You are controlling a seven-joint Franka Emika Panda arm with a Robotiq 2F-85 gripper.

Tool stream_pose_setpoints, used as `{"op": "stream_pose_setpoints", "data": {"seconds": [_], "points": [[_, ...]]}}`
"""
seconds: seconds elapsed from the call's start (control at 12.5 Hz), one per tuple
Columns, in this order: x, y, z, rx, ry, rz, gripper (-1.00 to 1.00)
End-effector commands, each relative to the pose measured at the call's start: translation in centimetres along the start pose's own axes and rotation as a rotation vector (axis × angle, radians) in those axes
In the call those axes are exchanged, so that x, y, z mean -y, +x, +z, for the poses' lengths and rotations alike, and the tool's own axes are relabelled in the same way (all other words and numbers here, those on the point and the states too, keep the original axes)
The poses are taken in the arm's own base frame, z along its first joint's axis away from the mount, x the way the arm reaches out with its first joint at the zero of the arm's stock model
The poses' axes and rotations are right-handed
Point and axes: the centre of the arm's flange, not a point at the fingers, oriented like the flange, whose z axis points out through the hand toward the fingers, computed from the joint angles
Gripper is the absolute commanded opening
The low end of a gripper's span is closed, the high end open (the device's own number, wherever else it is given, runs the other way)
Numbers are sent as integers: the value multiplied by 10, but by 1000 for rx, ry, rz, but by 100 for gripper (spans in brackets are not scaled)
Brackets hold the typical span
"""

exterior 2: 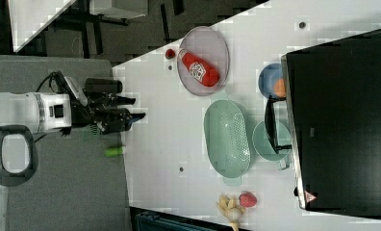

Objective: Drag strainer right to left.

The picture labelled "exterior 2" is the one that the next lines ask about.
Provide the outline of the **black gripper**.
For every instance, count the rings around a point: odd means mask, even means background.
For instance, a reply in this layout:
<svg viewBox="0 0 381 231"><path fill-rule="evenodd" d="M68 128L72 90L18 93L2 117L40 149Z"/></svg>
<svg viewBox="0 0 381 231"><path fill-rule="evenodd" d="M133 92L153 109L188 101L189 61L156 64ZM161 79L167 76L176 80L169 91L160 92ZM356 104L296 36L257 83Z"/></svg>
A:
<svg viewBox="0 0 381 231"><path fill-rule="evenodd" d="M111 94L90 99L87 106L77 99L71 100L71 127L83 128L94 124L102 135L127 131L131 128L130 123L143 119L146 113L131 114L125 108L118 109L118 106L135 103L135 98Z"/></svg>

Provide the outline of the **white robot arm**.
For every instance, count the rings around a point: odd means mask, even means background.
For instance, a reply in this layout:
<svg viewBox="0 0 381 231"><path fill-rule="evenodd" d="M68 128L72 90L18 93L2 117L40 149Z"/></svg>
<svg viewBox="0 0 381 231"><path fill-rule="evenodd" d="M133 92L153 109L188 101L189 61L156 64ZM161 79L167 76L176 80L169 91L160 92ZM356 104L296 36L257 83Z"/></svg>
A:
<svg viewBox="0 0 381 231"><path fill-rule="evenodd" d="M145 117L125 108L134 98L95 94L0 92L0 186L16 187L38 170L36 142L55 132L96 127L102 135L124 132Z"/></svg>

